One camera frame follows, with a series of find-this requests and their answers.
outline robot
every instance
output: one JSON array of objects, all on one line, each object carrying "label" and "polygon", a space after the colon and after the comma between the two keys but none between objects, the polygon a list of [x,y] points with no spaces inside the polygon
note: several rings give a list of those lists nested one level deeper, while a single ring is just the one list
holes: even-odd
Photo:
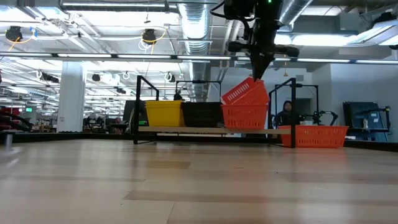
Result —
[{"label": "robot", "polygon": [[[275,60],[275,54],[299,56],[297,48],[274,43],[277,30],[283,26],[278,21],[282,3],[283,0],[225,0],[210,11],[214,16],[239,20],[244,24],[243,39],[246,44],[230,42],[228,51],[248,54],[255,80],[261,79],[269,64]],[[225,15],[215,13],[221,6],[224,6]],[[250,21],[254,21],[253,27],[249,26]]]}]

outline yellow bin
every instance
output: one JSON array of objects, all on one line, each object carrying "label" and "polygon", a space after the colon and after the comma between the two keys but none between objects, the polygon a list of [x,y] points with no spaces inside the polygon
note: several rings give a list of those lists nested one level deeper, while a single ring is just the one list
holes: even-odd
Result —
[{"label": "yellow bin", "polygon": [[147,101],[146,109],[151,127],[183,127],[184,119],[180,100]]}]

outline red basket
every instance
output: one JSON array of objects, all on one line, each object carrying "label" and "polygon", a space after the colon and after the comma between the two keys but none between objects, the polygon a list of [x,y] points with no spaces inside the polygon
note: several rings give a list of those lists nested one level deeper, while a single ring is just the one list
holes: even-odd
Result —
[{"label": "red basket", "polygon": [[269,97],[264,81],[249,77],[221,97],[225,105],[266,105]]},{"label": "red basket", "polygon": [[229,129],[264,129],[268,105],[221,105]]},{"label": "red basket", "polygon": [[[290,129],[281,126],[279,129]],[[296,147],[338,148],[344,146],[347,126],[296,126]],[[289,134],[282,135],[282,144],[291,146]]]}]

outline black metal frame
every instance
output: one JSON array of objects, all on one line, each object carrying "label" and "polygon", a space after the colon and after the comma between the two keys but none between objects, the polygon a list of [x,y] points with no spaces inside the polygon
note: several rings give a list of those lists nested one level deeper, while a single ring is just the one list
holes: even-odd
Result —
[{"label": "black metal frame", "polygon": [[141,81],[144,81],[146,84],[148,84],[153,90],[156,91],[156,101],[159,101],[159,93],[160,91],[148,80],[146,80],[142,75],[137,76],[137,89],[136,89],[136,102],[135,102],[135,107],[134,107],[134,132],[133,132],[133,140],[134,144],[138,144],[138,139],[139,139],[139,100],[141,97]]},{"label": "black metal frame", "polygon": [[276,93],[277,90],[282,88],[283,86],[288,85],[288,83],[292,82],[290,87],[292,87],[292,124],[290,127],[290,136],[292,137],[291,139],[291,148],[296,147],[296,117],[294,116],[295,114],[295,105],[296,105],[296,87],[297,87],[297,81],[296,78],[290,78],[286,82],[276,85],[275,88],[268,93],[269,96],[269,102],[268,102],[268,129],[273,129],[272,127],[272,119],[271,119],[271,113],[272,113],[272,94],[275,92],[275,104],[277,104],[277,98],[276,98]]},{"label": "black metal frame", "polygon": [[221,81],[201,81],[201,80],[194,80],[194,81],[176,81],[175,82],[175,93],[178,92],[178,84],[179,83],[192,83],[192,84],[206,84],[206,83],[218,83],[220,86],[220,100],[221,100]]},{"label": "black metal frame", "polygon": [[[275,84],[275,115],[278,114],[277,90],[279,89],[278,88],[279,86],[290,86],[290,87],[292,87],[292,85],[288,85],[288,84]],[[315,88],[315,90],[316,90],[315,94],[317,96],[317,114],[319,114],[319,86],[318,85],[303,85],[303,84],[296,83],[296,88],[301,88],[301,87],[314,87]]]}]

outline pillar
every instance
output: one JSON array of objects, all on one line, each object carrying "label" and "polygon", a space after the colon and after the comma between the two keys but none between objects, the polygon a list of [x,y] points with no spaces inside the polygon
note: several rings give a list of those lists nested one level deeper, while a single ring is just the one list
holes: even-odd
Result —
[{"label": "pillar", "polygon": [[83,129],[86,70],[81,62],[63,62],[57,132]]}]

